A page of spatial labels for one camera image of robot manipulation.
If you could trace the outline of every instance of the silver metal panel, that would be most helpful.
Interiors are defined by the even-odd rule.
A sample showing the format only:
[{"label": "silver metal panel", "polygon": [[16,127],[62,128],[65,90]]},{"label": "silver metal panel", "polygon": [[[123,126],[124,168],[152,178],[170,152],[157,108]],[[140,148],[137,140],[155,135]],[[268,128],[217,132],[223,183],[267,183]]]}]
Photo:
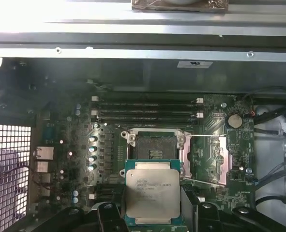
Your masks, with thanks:
[{"label": "silver metal panel", "polygon": [[231,4],[227,14],[146,14],[132,11],[129,2],[50,1],[47,7],[41,1],[7,1],[6,5],[0,1],[0,32],[286,36],[286,5],[273,1]]},{"label": "silver metal panel", "polygon": [[[271,111],[275,109],[275,106],[267,106],[265,108]],[[286,132],[286,119],[281,116],[256,127],[265,130],[283,129]],[[262,178],[273,167],[284,161],[286,156],[286,138],[256,134],[255,152],[257,177]],[[286,196],[286,177],[275,180],[256,192],[257,199],[270,195]],[[286,226],[286,205],[281,201],[266,201],[261,203],[257,209],[259,212]]]},{"label": "silver metal panel", "polygon": [[0,48],[0,58],[118,58],[286,62],[286,53],[130,49]]},{"label": "silver metal panel", "polygon": [[180,215],[180,174],[173,169],[133,169],[126,174],[126,214],[136,224],[169,224]]}]

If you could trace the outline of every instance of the screw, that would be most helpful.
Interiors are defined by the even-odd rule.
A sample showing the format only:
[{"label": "screw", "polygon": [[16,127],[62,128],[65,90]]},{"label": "screw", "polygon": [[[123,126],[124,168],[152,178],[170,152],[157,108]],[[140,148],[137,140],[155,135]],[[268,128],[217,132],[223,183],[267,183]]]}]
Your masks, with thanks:
[{"label": "screw", "polygon": [[69,212],[69,215],[77,214],[78,212],[79,212],[78,209],[71,209],[71,211]]},{"label": "screw", "polygon": [[251,174],[251,173],[253,173],[253,170],[251,168],[246,168],[246,173]]},{"label": "screw", "polygon": [[19,62],[19,65],[20,65],[20,66],[26,66],[27,63],[26,63],[26,62],[23,62],[23,61],[20,61],[20,62]]},{"label": "screw", "polygon": [[0,104],[0,108],[5,109],[6,107],[7,107],[7,105],[5,103]]},{"label": "screw", "polygon": [[248,213],[249,213],[249,210],[246,209],[246,208],[240,208],[240,209],[239,209],[239,212],[240,212],[241,214],[248,214]]},{"label": "screw", "polygon": [[210,209],[211,208],[211,204],[208,204],[208,203],[204,203],[202,206],[204,208],[206,208],[206,209]]},{"label": "screw", "polygon": [[111,209],[112,207],[113,207],[112,204],[107,204],[107,205],[104,206],[104,209]]}]

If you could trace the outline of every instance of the metal rail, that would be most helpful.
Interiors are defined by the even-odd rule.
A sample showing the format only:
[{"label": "metal rail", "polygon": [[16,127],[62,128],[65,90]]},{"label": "metal rail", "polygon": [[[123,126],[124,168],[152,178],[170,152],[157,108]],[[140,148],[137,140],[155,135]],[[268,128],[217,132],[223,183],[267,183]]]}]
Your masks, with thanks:
[{"label": "metal rail", "polygon": [[124,1],[0,0],[0,32],[286,36],[286,1],[255,2],[235,0],[227,14],[201,14],[135,12]]}]

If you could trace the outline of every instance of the capacitor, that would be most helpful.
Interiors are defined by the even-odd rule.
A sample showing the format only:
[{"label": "capacitor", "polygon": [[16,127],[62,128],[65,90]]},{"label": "capacitor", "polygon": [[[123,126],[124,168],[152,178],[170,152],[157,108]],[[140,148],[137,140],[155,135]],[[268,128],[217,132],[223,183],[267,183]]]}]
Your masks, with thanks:
[{"label": "capacitor", "polygon": [[91,136],[90,138],[89,138],[89,141],[90,142],[95,142],[95,141],[97,141],[97,137],[95,137],[95,136]]},{"label": "capacitor", "polygon": [[89,152],[95,152],[96,149],[97,149],[96,146],[91,146],[91,147],[89,147]]},{"label": "capacitor", "polygon": [[95,161],[96,161],[96,156],[90,156],[90,157],[88,158],[88,161],[89,161],[89,162],[95,162]]},{"label": "capacitor", "polygon": [[77,204],[77,203],[78,203],[78,198],[77,198],[77,197],[73,197],[72,202],[73,202],[74,204]]},{"label": "capacitor", "polygon": [[75,115],[80,116],[80,110],[75,110]]},{"label": "capacitor", "polygon": [[96,169],[96,165],[92,164],[88,166],[88,171],[93,171],[94,169]]},{"label": "capacitor", "polygon": [[77,190],[74,190],[74,191],[73,191],[73,196],[74,196],[74,197],[77,197],[77,196],[78,196],[78,194],[79,194],[79,193],[78,193],[78,191],[77,191]]}]

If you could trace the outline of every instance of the screw hole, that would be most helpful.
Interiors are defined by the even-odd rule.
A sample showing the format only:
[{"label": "screw hole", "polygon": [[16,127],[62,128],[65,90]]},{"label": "screw hole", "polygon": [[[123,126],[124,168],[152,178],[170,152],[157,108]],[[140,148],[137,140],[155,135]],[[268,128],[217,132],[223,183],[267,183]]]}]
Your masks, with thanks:
[{"label": "screw hole", "polygon": [[119,231],[119,230],[120,230],[120,227],[119,227],[119,226],[115,226],[115,227],[113,227],[113,229],[112,229],[113,232],[117,232],[117,231]]},{"label": "screw hole", "polygon": [[253,56],[254,56],[254,52],[248,52],[248,53],[247,53],[247,56],[248,56],[248,57],[253,57]]},{"label": "screw hole", "polygon": [[57,52],[58,54],[60,54],[60,53],[61,53],[61,48],[56,47],[56,52]]}]

